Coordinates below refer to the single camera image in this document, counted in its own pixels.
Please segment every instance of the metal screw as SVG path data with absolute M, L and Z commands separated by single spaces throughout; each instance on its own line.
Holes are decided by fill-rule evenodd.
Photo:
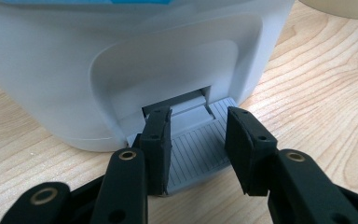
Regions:
M 55 197 L 57 197 L 58 191 L 55 188 L 45 188 L 39 190 L 31 197 L 31 204 L 41 205 L 51 202 Z
M 130 161 L 136 157 L 136 153 L 134 151 L 124 151 L 118 157 L 123 161 Z
M 286 157 L 292 161 L 305 161 L 305 158 L 302 155 L 295 152 L 286 153 Z

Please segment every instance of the light wooden surface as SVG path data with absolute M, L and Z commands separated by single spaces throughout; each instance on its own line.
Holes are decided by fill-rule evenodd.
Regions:
M 358 21 L 296 2 L 266 72 L 241 105 L 280 141 L 310 154 L 358 192 Z M 68 147 L 0 90 L 0 218 L 27 189 L 76 189 L 104 173 L 109 153 Z M 149 223 L 270 223 L 265 198 L 241 193 L 232 169 L 170 198 L 149 197 Z

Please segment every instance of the plastic container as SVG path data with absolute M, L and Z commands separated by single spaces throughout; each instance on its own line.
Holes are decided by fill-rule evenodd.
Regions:
M 245 100 L 293 2 L 0 3 L 0 88 L 65 143 L 117 150 L 155 103 Z
M 300 2 L 325 13 L 358 20 L 358 0 L 300 0 Z

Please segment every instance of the gray plastic tab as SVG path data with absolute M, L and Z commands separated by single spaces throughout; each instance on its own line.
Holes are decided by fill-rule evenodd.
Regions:
M 231 98 L 209 105 L 214 119 L 172 136 L 168 194 L 189 188 L 229 166 L 224 150 L 229 106 L 236 106 Z

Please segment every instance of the white plastic container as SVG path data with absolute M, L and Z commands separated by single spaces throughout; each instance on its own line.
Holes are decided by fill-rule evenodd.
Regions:
M 117 150 L 148 105 L 192 91 L 245 100 L 293 2 L 0 3 L 0 88 L 65 143 Z

